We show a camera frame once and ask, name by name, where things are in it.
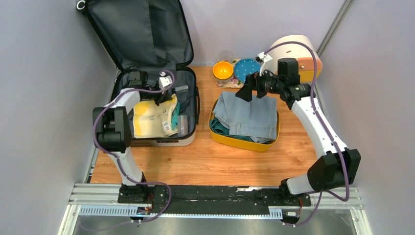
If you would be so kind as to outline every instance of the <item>folded jeans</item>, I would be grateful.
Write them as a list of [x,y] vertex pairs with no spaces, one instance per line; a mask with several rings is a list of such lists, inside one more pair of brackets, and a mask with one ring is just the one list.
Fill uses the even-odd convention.
[[214,118],[214,119],[210,120],[209,126],[210,126],[210,129],[214,133],[219,134],[221,136],[226,136],[226,137],[230,137],[230,138],[234,138],[234,139],[238,139],[238,140],[242,140],[242,141],[253,142],[251,140],[251,138],[249,138],[248,136],[229,135],[229,129],[226,128],[225,126],[223,126],[217,118]]
[[229,129],[229,135],[248,136],[254,142],[277,139],[277,100],[253,95],[251,102],[222,92],[213,110],[215,117]]

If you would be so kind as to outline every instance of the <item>white connector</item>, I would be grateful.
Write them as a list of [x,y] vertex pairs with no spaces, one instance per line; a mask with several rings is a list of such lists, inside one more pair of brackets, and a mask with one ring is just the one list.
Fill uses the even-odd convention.
[[267,62],[271,61],[272,60],[272,57],[270,55],[268,55],[268,54],[265,54],[264,52],[259,53],[257,56],[262,61],[261,69],[259,70],[259,75],[262,76],[262,74],[264,72],[265,64]]
[[160,87],[160,90],[162,90],[162,91],[166,90],[166,87],[168,87],[172,83],[173,83],[173,80],[171,79],[170,76],[159,77],[159,87]]

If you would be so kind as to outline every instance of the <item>yellow tray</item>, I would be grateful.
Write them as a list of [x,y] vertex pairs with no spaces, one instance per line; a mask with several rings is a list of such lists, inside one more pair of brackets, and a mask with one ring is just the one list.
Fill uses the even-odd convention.
[[[217,102],[218,100],[215,101],[215,103],[213,104],[212,110],[210,111],[209,122],[215,118],[215,114],[213,114],[213,109],[215,108]],[[254,143],[254,142],[242,141],[242,140],[234,139],[231,137],[222,136],[222,135],[214,133],[212,129],[210,128],[210,125],[209,125],[209,130],[210,130],[210,136],[212,137],[212,139],[218,143],[226,144],[226,145],[237,147],[237,148],[252,150],[252,151],[265,152],[278,140],[279,125],[280,125],[279,113],[277,111],[277,139],[274,141],[271,141],[270,144]]]

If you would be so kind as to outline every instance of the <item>gray floor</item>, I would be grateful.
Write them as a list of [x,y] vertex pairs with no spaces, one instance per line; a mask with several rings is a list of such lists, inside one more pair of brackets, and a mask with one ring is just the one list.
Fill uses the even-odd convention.
[[[303,210],[305,220],[311,211]],[[128,221],[127,217],[83,216],[78,218],[88,229],[102,229]],[[319,210],[307,224],[297,228],[282,226],[280,221],[264,219],[199,219],[158,218],[137,227],[126,224],[103,232],[87,232],[75,229],[74,235],[355,235],[353,221],[348,210]]]

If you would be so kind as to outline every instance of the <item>polka dot plate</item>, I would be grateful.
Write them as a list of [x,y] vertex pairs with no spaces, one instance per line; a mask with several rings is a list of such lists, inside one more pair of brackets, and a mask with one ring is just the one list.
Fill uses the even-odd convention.
[[235,64],[234,73],[239,81],[245,82],[246,75],[259,71],[261,65],[254,59],[242,59]]

